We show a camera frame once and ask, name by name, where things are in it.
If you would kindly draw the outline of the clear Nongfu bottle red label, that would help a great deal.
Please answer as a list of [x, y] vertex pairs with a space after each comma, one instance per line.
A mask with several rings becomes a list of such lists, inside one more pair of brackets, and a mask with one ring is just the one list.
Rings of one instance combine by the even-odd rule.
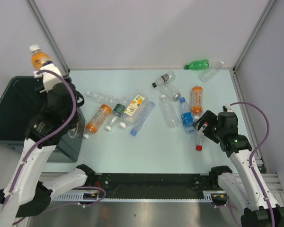
[[203, 130], [207, 127], [207, 123], [205, 122], [201, 128], [198, 130], [197, 127], [195, 127], [195, 149], [196, 151], [202, 151], [203, 149], [203, 140], [204, 140], [204, 133]]

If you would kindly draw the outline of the yellow tea bottle blue label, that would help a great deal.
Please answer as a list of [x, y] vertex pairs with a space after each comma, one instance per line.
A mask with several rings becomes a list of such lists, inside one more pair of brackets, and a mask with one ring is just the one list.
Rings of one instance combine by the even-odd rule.
[[29, 50], [32, 53], [32, 64], [35, 70], [40, 70], [46, 62], [52, 61], [51, 57], [42, 52], [37, 44], [30, 46]]

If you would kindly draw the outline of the clear bottle dark green label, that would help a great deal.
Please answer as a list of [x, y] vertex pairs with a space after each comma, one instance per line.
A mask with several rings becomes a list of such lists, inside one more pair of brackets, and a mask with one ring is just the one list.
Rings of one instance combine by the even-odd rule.
[[107, 131], [111, 131], [113, 126], [120, 120], [121, 114], [125, 110], [125, 108], [129, 105], [130, 100], [127, 97], [121, 97], [117, 102], [112, 110], [110, 117], [109, 117], [109, 122], [105, 126], [105, 129]]

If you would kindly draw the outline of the crushed clear bottle blue cap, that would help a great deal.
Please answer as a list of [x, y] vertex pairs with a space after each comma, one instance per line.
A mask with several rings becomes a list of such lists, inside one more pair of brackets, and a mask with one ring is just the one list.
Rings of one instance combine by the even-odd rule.
[[141, 130], [143, 124], [145, 123], [146, 119], [148, 118], [154, 107], [155, 103], [153, 101], [149, 101], [147, 103], [146, 107], [142, 110], [142, 112], [138, 116], [136, 123], [134, 124], [132, 130], [130, 131], [130, 134], [132, 136], [136, 136], [137, 133]]

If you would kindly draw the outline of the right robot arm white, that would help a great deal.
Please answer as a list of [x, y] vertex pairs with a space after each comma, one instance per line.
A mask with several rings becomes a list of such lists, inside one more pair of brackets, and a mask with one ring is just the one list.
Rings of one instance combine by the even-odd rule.
[[284, 206], [274, 198], [261, 175], [246, 136], [238, 133], [238, 118], [232, 110], [215, 115], [207, 110], [195, 117], [194, 128], [220, 145], [235, 166], [241, 181], [227, 166], [213, 167], [209, 185], [223, 189], [241, 214], [243, 227], [284, 227]]

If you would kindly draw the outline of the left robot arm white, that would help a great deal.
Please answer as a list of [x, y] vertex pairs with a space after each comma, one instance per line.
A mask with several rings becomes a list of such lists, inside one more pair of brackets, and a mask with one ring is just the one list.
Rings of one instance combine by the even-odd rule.
[[77, 127], [81, 119], [78, 108], [84, 102], [77, 101], [83, 96], [51, 61], [35, 71], [34, 77], [43, 79], [39, 92], [46, 94], [45, 104], [31, 118], [17, 168], [8, 186], [0, 190], [3, 205], [0, 217], [4, 221], [36, 216], [47, 208], [52, 198], [76, 187], [90, 189], [95, 183], [95, 172], [85, 164], [54, 182], [39, 181], [45, 163], [61, 138]]

